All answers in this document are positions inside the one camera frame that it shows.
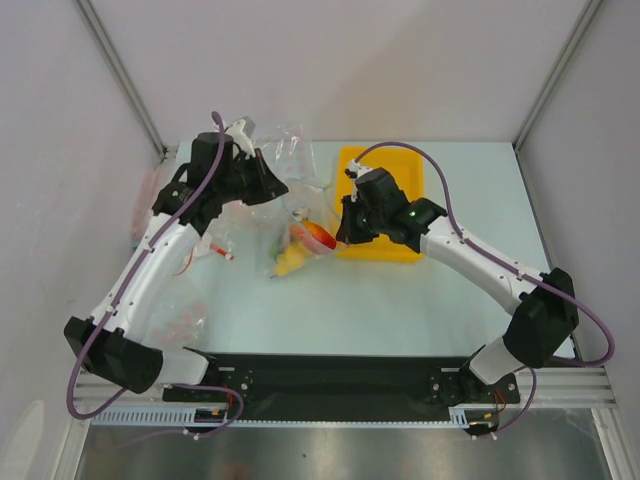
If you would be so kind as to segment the red toy mango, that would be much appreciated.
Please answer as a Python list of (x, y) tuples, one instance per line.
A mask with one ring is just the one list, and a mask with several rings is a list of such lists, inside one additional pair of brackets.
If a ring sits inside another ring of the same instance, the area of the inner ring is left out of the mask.
[(324, 255), (336, 249), (336, 239), (315, 222), (307, 221), (304, 224), (292, 224), (289, 230), (297, 243), (303, 245), (315, 255)]

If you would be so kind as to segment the clear blue-zipper bag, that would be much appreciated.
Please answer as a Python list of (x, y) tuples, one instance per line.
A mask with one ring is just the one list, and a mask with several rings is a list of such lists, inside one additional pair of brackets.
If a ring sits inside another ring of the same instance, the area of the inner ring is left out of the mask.
[(257, 268), (268, 279), (291, 275), (309, 263), (346, 250), (336, 238), (340, 215), (335, 188), (310, 177), (288, 179), (288, 192), (269, 204), (257, 234)]

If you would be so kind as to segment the green toy cucumber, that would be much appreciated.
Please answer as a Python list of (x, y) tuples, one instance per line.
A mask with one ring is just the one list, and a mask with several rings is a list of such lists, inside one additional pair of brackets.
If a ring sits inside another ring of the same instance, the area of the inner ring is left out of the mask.
[(269, 248), (269, 251), (268, 251), (269, 257), (272, 258), (273, 260), (276, 260), (283, 250), (284, 250), (283, 241), (277, 238), (272, 242)]

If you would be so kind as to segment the yellow toy pear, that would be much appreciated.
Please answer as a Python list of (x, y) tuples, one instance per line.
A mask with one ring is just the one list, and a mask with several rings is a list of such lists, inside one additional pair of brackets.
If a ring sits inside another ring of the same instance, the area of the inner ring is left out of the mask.
[(273, 275), (283, 277), (299, 270), (306, 264), (310, 256), (310, 251), (299, 243), (287, 245), (275, 256)]

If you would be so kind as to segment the grey toy fish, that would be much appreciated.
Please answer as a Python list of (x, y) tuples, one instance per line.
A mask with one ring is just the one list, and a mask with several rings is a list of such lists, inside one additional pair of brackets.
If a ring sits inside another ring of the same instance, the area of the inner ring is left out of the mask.
[(305, 222), (310, 220), (310, 210), (306, 207), (294, 209), (292, 215), (294, 219), (300, 224), (304, 224)]

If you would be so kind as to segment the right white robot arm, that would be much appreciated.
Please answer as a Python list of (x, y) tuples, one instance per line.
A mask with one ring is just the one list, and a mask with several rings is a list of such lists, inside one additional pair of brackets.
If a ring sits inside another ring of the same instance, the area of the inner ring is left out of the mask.
[(409, 201), (383, 168), (351, 163), (345, 174), (353, 190), (341, 199), (340, 242), (365, 244), (386, 236), (452, 268), (510, 315), (506, 332), (467, 363), (461, 388), (469, 399), (484, 401), (506, 375), (543, 367), (578, 326), (577, 308), (570, 301), (573, 283), (566, 272), (544, 273), (501, 258), (455, 226), (438, 204), (426, 198)]

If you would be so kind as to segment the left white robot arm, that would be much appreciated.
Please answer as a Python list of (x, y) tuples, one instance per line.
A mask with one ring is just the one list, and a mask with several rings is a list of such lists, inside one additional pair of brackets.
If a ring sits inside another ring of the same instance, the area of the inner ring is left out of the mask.
[(64, 337), (87, 372), (136, 394), (156, 384), (185, 384), (199, 400), (214, 397), (219, 374), (202, 354), (154, 347), (146, 338), (154, 307), (183, 259), (225, 204), (270, 202), (287, 186), (238, 124), (204, 132), (159, 191), (148, 228), (111, 291), (86, 319), (71, 318)]

